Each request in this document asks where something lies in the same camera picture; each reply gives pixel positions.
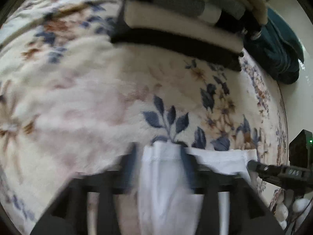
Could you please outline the white gloved right hand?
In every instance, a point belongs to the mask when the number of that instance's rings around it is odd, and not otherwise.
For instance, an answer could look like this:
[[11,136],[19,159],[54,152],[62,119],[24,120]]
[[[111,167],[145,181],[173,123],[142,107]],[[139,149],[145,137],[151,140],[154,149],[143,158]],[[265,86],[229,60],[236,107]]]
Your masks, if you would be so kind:
[[279,189],[275,192],[273,213],[287,234],[296,234],[312,210],[312,192],[295,197],[292,190]]

